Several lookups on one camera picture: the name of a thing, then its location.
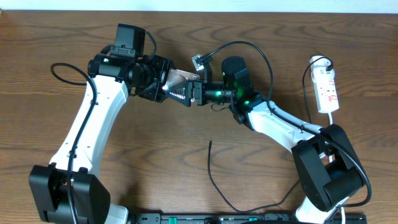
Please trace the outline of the Galaxy S25 Ultra smartphone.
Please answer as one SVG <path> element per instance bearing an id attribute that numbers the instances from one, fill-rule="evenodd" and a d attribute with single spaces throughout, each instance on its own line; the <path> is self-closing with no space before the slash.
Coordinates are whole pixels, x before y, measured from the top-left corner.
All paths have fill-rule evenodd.
<path id="1" fill-rule="evenodd" d="M 167 81 L 162 87 L 164 91 L 169 91 L 173 86 L 183 83 L 187 80 L 199 80 L 200 76 L 183 70 L 170 69 Z"/>

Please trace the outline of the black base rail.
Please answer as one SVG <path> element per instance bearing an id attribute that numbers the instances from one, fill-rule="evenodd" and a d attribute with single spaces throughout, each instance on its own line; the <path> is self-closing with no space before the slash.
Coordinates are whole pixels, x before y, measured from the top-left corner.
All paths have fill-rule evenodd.
<path id="1" fill-rule="evenodd" d="M 161 215 L 159 213 L 137 213 L 133 224 L 239 224 L 239 223 L 301 223 L 288 213 L 265 213 L 262 215 Z"/>

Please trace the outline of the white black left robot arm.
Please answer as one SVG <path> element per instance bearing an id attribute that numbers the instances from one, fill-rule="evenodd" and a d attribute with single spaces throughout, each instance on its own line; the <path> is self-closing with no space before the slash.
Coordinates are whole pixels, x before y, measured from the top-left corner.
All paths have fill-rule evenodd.
<path id="1" fill-rule="evenodd" d="M 130 211 L 111 202 L 100 182 L 103 151 L 115 119 L 130 96 L 165 100 L 163 86 L 172 62 L 144 54 L 150 33 L 120 24 L 83 73 L 85 95 L 60 149 L 47 166 L 36 165 L 29 185 L 40 219 L 47 223 L 129 223 Z"/>

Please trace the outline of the white power strip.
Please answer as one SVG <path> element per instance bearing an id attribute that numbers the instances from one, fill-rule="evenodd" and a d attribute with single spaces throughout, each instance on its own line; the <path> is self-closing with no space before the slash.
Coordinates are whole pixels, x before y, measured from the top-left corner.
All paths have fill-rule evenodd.
<path id="1" fill-rule="evenodd" d="M 319 113 L 332 113 L 339 109 L 335 86 L 335 71 L 331 60 L 322 55 L 310 59 L 311 79 L 313 82 L 317 109 Z"/>

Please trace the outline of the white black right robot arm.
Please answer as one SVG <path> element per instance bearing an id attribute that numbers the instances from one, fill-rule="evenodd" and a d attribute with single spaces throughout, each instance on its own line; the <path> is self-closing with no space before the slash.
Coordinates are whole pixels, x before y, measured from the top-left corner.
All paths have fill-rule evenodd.
<path id="1" fill-rule="evenodd" d="M 185 106 L 195 100 L 229 105 L 235 120 L 249 129 L 269 136 L 294 158 L 299 185 L 305 199 L 295 211 L 302 223 L 326 223 L 335 212 L 348 207 L 346 201 L 359 189 L 371 191 L 369 179 L 344 132 L 336 125 L 326 128 L 306 123 L 281 110 L 268 96 L 254 90 L 246 62 L 232 56 L 221 64 L 222 81 L 211 77 L 209 59 L 203 55 L 193 58 L 196 74 L 170 69 L 163 78 L 166 95 Z"/>

